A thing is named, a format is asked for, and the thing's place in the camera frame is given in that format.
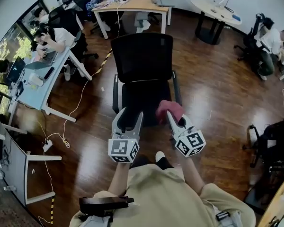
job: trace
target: phone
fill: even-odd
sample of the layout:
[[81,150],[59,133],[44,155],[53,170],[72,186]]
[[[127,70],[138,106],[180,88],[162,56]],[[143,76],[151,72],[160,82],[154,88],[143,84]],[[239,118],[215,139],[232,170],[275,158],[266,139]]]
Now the phone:
[[46,74],[45,77],[44,77],[44,80],[47,80],[47,79],[49,78],[49,76],[51,75],[51,73],[53,72],[53,70],[54,70],[54,67],[51,67],[51,68],[49,69],[49,71],[47,72],[47,74]]

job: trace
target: chair seat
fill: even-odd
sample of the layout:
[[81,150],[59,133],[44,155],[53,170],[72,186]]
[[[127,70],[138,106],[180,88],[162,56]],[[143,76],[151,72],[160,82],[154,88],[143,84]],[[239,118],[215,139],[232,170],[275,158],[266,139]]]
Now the chair seat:
[[122,87],[122,108],[127,107],[126,127],[134,126],[141,111],[144,113],[143,126],[158,124],[156,110],[162,100],[171,101],[168,81],[152,80],[126,83]]

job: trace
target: light blue desk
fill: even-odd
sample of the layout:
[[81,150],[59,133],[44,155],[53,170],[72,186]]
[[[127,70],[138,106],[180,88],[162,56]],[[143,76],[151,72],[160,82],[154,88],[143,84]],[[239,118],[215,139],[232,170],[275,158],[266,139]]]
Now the light blue desk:
[[[24,75],[22,78],[22,81],[26,81],[26,83],[23,83],[23,92],[22,94],[18,97],[17,101],[20,101],[30,107],[33,107],[35,109],[38,110],[45,110],[51,114],[55,114],[59,117],[62,117],[64,119],[67,119],[69,121],[72,122],[76,122],[75,118],[72,118],[66,114],[63,114],[57,110],[54,110],[52,108],[50,108],[46,102],[47,99],[51,93],[51,90],[55,84],[55,81],[57,80],[57,77],[62,69],[62,67],[64,66],[67,58],[70,57],[70,59],[72,60],[72,62],[77,66],[78,70],[80,70],[85,77],[88,80],[92,80],[92,77],[89,75],[89,73],[85,70],[85,67],[83,65],[83,63],[80,63],[78,61],[78,59],[74,56],[74,54],[71,52],[70,48],[67,47],[65,48],[64,52],[62,53],[58,53],[52,66],[54,67],[54,71],[52,72],[52,74],[50,75],[50,77],[47,79],[47,81],[41,86],[41,87],[36,87],[33,88],[31,85],[28,84],[29,81],[29,76],[32,72],[34,72],[34,70],[31,69],[25,69],[24,70]],[[44,71],[48,71],[49,68],[43,68],[43,69],[39,69],[39,72],[36,72],[36,74],[42,73],[41,70]]]

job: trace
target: red cloth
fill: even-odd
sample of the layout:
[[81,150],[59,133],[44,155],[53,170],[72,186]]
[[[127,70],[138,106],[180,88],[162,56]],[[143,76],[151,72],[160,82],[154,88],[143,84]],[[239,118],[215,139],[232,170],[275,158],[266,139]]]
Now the red cloth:
[[156,111],[156,117],[159,123],[163,123],[166,121],[166,113],[167,110],[171,112],[177,122],[180,121],[182,115],[184,114],[184,109],[182,106],[176,102],[170,102],[166,100],[162,100],[159,104],[159,107]]

